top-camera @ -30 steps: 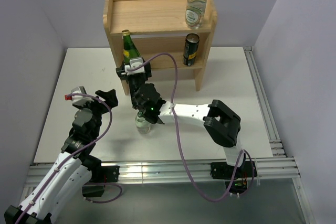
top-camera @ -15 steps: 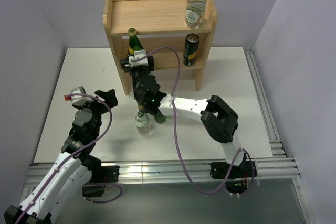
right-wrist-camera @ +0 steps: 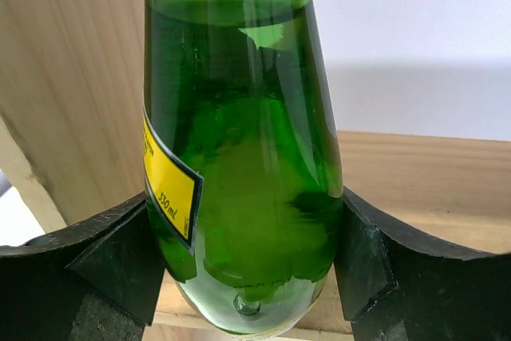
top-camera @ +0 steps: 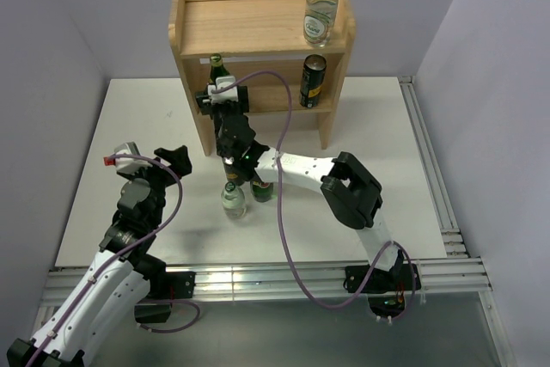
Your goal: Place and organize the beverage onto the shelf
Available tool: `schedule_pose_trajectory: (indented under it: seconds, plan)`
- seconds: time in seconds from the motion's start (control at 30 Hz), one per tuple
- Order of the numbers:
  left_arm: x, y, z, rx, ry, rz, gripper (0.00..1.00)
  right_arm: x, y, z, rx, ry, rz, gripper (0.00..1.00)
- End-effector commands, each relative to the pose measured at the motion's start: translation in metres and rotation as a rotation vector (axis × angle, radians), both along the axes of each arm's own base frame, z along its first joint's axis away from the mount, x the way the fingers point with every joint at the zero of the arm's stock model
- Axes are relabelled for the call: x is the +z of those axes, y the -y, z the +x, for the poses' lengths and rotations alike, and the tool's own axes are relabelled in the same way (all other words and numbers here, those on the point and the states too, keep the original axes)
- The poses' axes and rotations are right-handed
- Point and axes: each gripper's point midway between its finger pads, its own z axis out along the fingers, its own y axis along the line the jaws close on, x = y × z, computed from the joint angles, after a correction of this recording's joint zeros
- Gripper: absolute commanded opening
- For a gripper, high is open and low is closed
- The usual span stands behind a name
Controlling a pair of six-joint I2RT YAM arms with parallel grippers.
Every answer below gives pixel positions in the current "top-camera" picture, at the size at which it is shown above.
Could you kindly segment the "clear water bottle shelf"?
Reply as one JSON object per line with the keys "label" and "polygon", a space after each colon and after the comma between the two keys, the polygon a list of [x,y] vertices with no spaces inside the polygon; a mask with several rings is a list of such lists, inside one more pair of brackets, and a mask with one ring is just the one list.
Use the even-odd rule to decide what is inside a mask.
{"label": "clear water bottle shelf", "polygon": [[339,0],[306,0],[303,37],[312,46],[323,47],[330,39]]}

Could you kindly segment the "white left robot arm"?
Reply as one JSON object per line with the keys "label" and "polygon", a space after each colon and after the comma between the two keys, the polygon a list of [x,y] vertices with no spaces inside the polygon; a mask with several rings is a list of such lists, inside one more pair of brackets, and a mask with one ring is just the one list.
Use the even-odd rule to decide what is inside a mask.
{"label": "white left robot arm", "polygon": [[166,265],[149,255],[156,235],[175,215],[162,216],[166,190],[183,189],[192,172],[185,145],[142,156],[125,143],[105,157],[126,183],[113,220],[88,270],[58,311],[28,340],[16,339],[7,351],[11,366],[88,366],[104,339],[125,314],[168,286]]}

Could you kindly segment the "green glass bottle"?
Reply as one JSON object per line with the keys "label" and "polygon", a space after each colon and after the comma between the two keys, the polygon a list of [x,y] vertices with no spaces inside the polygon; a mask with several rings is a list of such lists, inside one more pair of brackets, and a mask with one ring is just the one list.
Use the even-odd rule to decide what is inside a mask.
{"label": "green glass bottle", "polygon": [[250,188],[255,201],[265,203],[272,199],[274,191],[272,182],[267,183],[261,180],[252,180],[250,182]]}
{"label": "green glass bottle", "polygon": [[220,76],[226,76],[228,74],[223,65],[223,58],[219,53],[214,53],[210,56],[210,65],[209,83],[215,84]]}

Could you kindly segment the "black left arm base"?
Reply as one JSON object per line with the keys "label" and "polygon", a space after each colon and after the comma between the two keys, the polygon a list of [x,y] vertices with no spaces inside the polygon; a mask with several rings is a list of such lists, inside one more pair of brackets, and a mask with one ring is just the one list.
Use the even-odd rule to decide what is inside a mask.
{"label": "black left arm base", "polygon": [[151,279],[150,293],[145,301],[134,307],[133,314],[137,323],[149,326],[166,323],[174,311],[174,307],[195,307],[190,302],[195,287],[196,272],[163,272]]}

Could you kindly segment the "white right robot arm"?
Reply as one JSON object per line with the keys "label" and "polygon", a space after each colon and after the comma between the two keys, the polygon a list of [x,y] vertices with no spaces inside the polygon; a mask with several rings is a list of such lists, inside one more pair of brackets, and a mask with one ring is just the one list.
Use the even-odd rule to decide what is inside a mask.
{"label": "white right robot arm", "polygon": [[229,181],[238,186],[282,181],[322,194],[335,218],[357,231],[370,260],[392,240],[382,216],[382,185],[353,154],[307,157],[260,144],[246,115],[245,87],[219,94],[209,84],[195,100],[213,121],[217,155]]}

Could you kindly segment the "clear water bottle front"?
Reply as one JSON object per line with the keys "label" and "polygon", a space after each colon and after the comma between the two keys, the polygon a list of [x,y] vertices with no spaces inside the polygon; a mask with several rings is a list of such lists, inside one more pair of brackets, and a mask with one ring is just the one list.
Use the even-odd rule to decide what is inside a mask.
{"label": "clear water bottle front", "polygon": [[228,181],[221,192],[223,210],[227,217],[238,219],[244,217],[247,206],[243,190],[234,182]]}

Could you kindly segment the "green glass bottle front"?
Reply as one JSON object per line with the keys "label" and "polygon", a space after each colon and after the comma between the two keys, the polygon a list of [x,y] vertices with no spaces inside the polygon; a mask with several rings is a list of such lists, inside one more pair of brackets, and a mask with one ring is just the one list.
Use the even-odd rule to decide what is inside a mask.
{"label": "green glass bottle front", "polygon": [[210,56],[210,65],[209,83],[215,84],[220,76],[226,76],[228,74],[223,65],[223,58],[219,53],[214,53]]}

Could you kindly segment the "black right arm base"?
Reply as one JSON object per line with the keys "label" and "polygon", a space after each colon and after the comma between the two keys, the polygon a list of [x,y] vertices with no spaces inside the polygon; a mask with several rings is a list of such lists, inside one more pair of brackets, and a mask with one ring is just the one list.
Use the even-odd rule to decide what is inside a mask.
{"label": "black right arm base", "polygon": [[361,293],[367,296],[375,320],[391,325],[405,314],[413,295],[420,293],[421,288],[418,266],[411,263],[399,248],[392,269],[384,272],[374,268]]}

